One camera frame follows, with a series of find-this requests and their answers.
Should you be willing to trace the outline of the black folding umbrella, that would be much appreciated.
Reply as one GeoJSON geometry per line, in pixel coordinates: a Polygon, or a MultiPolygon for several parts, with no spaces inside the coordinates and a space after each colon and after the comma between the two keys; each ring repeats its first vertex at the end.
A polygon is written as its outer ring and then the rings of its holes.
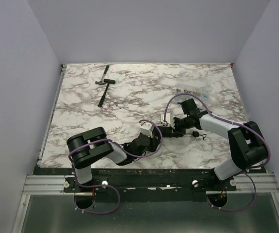
{"type": "Polygon", "coordinates": [[[192,131],[192,132],[186,132],[186,131],[177,131],[171,127],[167,126],[158,126],[158,129],[161,131],[163,138],[179,138],[184,137],[186,135],[189,135],[191,137],[201,137],[203,140],[207,137],[206,133],[200,133],[199,131],[192,131]]]}

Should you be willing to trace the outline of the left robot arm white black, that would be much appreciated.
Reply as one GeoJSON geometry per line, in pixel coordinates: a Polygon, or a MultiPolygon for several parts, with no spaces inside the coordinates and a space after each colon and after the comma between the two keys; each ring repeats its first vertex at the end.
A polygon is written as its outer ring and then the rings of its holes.
{"type": "Polygon", "coordinates": [[[108,158],[119,166],[125,166],[134,160],[155,154],[162,143],[161,131],[153,126],[141,128],[140,134],[132,142],[122,145],[107,138],[103,127],[79,133],[67,140],[69,160],[74,168],[77,182],[86,185],[92,180],[91,165],[102,158],[108,158]]]}

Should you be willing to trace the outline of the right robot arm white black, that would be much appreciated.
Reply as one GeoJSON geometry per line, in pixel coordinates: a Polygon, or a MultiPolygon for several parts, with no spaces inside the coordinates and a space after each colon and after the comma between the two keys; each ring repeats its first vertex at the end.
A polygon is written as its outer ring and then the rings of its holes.
{"type": "Polygon", "coordinates": [[[180,105],[186,117],[174,118],[173,132],[183,135],[187,129],[196,128],[214,133],[229,142],[231,157],[213,169],[213,179],[224,181],[268,158],[268,149],[256,122],[241,124],[218,119],[207,110],[201,111],[193,99],[180,105]]]}

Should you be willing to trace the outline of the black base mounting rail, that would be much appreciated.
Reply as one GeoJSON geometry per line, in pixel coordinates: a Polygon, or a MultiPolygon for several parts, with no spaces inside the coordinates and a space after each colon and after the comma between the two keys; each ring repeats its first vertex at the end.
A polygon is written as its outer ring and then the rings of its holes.
{"type": "Polygon", "coordinates": [[[62,176],[62,191],[97,202],[206,201],[207,194],[236,190],[233,177],[213,178],[209,169],[94,168],[92,180],[80,187],[69,168],[34,169],[35,175],[62,176]]]}

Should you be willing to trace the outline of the aluminium frame rail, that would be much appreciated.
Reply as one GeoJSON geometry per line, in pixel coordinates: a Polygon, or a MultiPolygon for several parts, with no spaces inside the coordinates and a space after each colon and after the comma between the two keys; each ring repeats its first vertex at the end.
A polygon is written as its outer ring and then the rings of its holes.
{"type": "Polygon", "coordinates": [[[97,202],[65,194],[62,176],[29,175],[15,233],[279,233],[272,173],[234,177],[236,190],[206,201],[97,202]]]}

